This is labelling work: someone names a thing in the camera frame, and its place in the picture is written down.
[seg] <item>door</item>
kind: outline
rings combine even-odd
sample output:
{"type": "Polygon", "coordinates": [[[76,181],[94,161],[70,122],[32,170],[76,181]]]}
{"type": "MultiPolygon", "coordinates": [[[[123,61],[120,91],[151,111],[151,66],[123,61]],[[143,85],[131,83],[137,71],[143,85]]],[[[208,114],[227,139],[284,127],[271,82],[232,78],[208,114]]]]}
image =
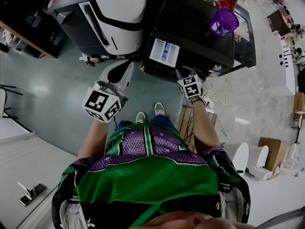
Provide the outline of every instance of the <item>door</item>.
{"type": "Polygon", "coordinates": [[[56,188],[65,168],[76,157],[35,136],[0,145],[0,222],[15,229],[56,188]],[[28,206],[19,199],[26,191],[42,183],[47,188],[28,206]]]}

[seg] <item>gray floor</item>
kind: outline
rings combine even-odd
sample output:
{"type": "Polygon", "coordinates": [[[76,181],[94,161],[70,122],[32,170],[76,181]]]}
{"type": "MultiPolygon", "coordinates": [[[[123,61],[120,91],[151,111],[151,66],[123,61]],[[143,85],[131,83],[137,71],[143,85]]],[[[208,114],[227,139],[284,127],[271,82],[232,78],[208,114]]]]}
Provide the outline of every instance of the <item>gray floor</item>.
{"type": "MultiPolygon", "coordinates": [[[[8,93],[6,107],[11,115],[51,144],[77,154],[92,118],[82,109],[85,93],[93,86],[106,61],[89,67],[79,61],[81,52],[67,41],[58,59],[35,59],[10,51],[2,54],[2,83],[18,87],[24,96],[8,93]]],[[[176,123],[182,105],[182,95],[176,84],[143,74],[136,65],[132,81],[125,91],[129,101],[116,120],[134,121],[139,111],[153,117],[153,104],[162,102],[166,114],[176,123]]],[[[110,124],[109,132],[114,129],[110,124]]]]}

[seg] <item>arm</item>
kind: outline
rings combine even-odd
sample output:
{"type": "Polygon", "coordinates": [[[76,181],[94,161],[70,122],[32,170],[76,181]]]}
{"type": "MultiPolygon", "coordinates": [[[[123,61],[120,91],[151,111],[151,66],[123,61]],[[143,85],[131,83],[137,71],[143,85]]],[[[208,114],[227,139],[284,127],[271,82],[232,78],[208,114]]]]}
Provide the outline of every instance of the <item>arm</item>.
{"type": "Polygon", "coordinates": [[[77,158],[86,158],[95,155],[97,159],[104,155],[107,139],[108,123],[94,120],[90,126],[89,133],[80,148],[77,158]]]}
{"type": "Polygon", "coordinates": [[[202,155],[213,147],[219,146],[217,133],[209,119],[202,101],[193,102],[193,131],[197,153],[202,155]]]}

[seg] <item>sneaker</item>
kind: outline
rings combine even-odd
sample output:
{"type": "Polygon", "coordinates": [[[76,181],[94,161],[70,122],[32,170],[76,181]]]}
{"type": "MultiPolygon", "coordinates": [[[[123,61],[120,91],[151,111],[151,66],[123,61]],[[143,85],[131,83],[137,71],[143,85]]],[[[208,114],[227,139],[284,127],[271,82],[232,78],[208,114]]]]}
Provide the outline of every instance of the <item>sneaker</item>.
{"type": "Polygon", "coordinates": [[[135,118],[136,123],[145,123],[146,122],[146,116],[144,112],[139,112],[137,117],[135,118]]]}
{"type": "Polygon", "coordinates": [[[165,109],[162,103],[156,103],[156,105],[154,106],[154,112],[156,113],[156,115],[165,115],[165,109]]]}

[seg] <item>purple cup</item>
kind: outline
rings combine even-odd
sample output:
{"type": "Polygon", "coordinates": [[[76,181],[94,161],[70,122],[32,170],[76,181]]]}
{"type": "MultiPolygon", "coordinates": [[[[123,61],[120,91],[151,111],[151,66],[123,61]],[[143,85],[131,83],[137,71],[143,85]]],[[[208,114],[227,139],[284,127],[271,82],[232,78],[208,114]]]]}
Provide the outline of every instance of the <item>purple cup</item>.
{"type": "Polygon", "coordinates": [[[237,16],[228,8],[220,8],[210,22],[210,31],[217,36],[225,36],[239,26],[237,16]]]}

